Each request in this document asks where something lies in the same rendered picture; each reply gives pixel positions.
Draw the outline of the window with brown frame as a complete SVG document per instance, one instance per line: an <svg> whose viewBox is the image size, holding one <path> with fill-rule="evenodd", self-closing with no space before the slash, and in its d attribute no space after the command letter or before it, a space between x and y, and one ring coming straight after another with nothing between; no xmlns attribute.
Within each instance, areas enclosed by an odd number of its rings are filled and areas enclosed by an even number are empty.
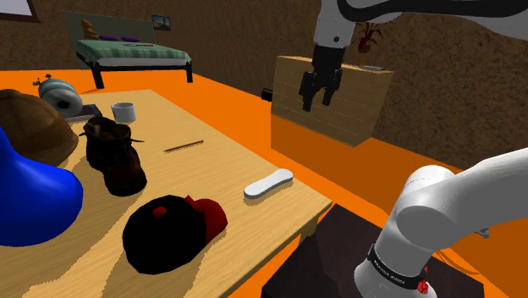
<svg viewBox="0 0 528 298"><path fill-rule="evenodd" d="M0 20L40 22L32 0L0 0Z"/></svg>

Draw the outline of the blue rounded object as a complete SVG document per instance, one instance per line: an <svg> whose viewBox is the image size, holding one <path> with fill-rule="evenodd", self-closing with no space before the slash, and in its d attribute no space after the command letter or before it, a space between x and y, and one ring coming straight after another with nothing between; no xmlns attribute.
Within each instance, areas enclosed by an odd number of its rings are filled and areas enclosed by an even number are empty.
<svg viewBox="0 0 528 298"><path fill-rule="evenodd" d="M0 246L33 246L67 230L83 204L70 171L19 155L0 128Z"/></svg>

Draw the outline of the wooden chest of drawers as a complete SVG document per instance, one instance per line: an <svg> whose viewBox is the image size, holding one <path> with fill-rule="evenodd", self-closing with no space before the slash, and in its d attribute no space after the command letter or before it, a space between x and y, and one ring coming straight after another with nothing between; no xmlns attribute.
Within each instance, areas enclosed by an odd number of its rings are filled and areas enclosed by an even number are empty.
<svg viewBox="0 0 528 298"><path fill-rule="evenodd" d="M317 133L357 146L369 139L393 79L390 70L362 69L342 65L340 87L329 105L322 103L324 91L312 100L311 110L302 109L299 94L302 75L312 70L309 58L279 56L273 82L271 114Z"/></svg>

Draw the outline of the brown hat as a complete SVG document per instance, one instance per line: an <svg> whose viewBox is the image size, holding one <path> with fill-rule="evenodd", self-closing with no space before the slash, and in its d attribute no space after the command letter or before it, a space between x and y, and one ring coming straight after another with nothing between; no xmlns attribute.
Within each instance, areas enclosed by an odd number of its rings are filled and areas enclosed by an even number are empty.
<svg viewBox="0 0 528 298"><path fill-rule="evenodd" d="M48 102L14 89L0 90L0 128L18 154L51 166L65 161L79 142Z"/></svg>

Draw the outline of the brown pencil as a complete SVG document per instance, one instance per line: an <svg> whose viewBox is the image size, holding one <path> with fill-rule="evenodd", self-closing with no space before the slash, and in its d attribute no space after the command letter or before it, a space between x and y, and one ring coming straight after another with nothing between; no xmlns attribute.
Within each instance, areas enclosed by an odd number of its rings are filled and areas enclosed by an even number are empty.
<svg viewBox="0 0 528 298"><path fill-rule="evenodd" d="M202 143L204 143L203 140L194 141L194 142L183 144L183 145L180 145L180 146L175 146L175 147L168 148L168 149L164 150L163 152L165 152L165 153L174 152L174 151L185 149L185 148L188 148L188 147L191 147L191 146L197 146L197 145L200 145Z"/></svg>

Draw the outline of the dark robot stand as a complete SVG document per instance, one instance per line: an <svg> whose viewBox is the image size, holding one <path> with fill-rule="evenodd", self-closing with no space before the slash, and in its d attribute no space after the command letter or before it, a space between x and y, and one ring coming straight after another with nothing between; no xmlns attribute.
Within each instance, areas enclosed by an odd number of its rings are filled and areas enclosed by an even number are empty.
<svg viewBox="0 0 528 298"><path fill-rule="evenodd" d="M354 270L381 229L336 204L266 282L261 298L361 298ZM430 291L438 298L485 298L482 283L432 257Z"/></svg>

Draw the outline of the dark brown boot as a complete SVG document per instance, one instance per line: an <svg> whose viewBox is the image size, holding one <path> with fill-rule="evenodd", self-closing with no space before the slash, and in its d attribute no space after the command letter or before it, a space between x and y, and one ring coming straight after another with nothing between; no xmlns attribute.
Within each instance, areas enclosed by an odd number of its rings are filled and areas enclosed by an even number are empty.
<svg viewBox="0 0 528 298"><path fill-rule="evenodd" d="M94 117L84 126L80 136L86 137L86 159L103 174L104 183L114 196L132 196L147 184L146 174L132 143L131 129L126 124Z"/></svg>

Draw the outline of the red potted plant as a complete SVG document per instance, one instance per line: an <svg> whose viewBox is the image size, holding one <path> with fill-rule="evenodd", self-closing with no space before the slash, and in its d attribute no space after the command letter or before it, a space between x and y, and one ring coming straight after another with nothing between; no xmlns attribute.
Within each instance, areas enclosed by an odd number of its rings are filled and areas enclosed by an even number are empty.
<svg viewBox="0 0 528 298"><path fill-rule="evenodd" d="M378 28L379 24L365 22L359 23L359 26L360 35L352 41L352 44L357 46L358 53L367 53L371 49L371 44L378 44L375 35L382 38L382 32Z"/></svg>

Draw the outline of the white and teal round toy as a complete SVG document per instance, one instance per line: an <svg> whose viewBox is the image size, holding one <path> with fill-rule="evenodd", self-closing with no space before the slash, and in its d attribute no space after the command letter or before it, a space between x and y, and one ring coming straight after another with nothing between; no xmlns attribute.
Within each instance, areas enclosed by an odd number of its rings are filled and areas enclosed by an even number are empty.
<svg viewBox="0 0 528 298"><path fill-rule="evenodd" d="M48 102L64 118L78 115L83 102L78 92L65 80L53 79L50 74L43 81L37 80L32 83L38 87L39 98Z"/></svg>

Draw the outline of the black and red cap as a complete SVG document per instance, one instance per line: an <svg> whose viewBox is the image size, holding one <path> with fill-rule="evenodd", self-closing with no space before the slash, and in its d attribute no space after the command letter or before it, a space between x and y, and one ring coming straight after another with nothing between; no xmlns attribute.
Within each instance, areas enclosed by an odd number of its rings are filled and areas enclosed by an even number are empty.
<svg viewBox="0 0 528 298"><path fill-rule="evenodd" d="M122 242L128 263L143 274L173 271L191 262L228 225L214 200L166 195L134 211Z"/></svg>

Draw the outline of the white flat oblong remote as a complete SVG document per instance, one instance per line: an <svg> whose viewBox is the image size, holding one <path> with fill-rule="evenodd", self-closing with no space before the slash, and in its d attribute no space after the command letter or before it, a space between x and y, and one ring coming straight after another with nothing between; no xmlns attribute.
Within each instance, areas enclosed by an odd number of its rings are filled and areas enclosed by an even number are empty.
<svg viewBox="0 0 528 298"><path fill-rule="evenodd" d="M259 198L279 185L292 181L293 178L294 175L290 170L279 168L272 174L247 185L244 189L244 196L250 199Z"/></svg>

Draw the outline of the bed with green cover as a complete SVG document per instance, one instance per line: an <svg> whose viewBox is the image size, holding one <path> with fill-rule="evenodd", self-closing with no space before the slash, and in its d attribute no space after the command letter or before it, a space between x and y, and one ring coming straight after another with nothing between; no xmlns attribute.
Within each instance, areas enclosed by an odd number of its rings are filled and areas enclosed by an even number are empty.
<svg viewBox="0 0 528 298"><path fill-rule="evenodd" d="M193 81L190 55L156 44L152 22L96 14L63 12L70 43L82 69L92 72L102 89L103 72L136 70L184 70Z"/></svg>

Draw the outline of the wall picture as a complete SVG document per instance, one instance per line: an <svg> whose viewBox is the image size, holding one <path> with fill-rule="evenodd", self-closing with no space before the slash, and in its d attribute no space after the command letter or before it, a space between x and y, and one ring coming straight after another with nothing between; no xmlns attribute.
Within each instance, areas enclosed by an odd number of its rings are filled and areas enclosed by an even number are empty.
<svg viewBox="0 0 528 298"><path fill-rule="evenodd" d="M152 27L154 30L170 31L170 18L160 15L152 15L151 17Z"/></svg>

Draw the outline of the white cup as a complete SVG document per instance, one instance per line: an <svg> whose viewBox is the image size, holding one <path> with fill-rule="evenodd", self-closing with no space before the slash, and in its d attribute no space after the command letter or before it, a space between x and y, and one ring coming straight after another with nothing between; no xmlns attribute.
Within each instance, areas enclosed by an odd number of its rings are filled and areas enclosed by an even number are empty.
<svg viewBox="0 0 528 298"><path fill-rule="evenodd" d="M116 122L130 123L136 120L135 105L132 102L116 102L111 109Z"/></svg>

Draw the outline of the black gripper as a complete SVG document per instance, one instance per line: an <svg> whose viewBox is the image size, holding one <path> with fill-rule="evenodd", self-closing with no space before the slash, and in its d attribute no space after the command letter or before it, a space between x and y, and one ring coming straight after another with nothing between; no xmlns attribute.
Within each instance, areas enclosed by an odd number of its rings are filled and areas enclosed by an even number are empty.
<svg viewBox="0 0 528 298"><path fill-rule="evenodd" d="M313 97L321 88L325 89L322 104L330 105L334 92L340 87L344 53L344 48L315 45L311 62L313 72L304 72L299 89L304 111L310 112Z"/></svg>

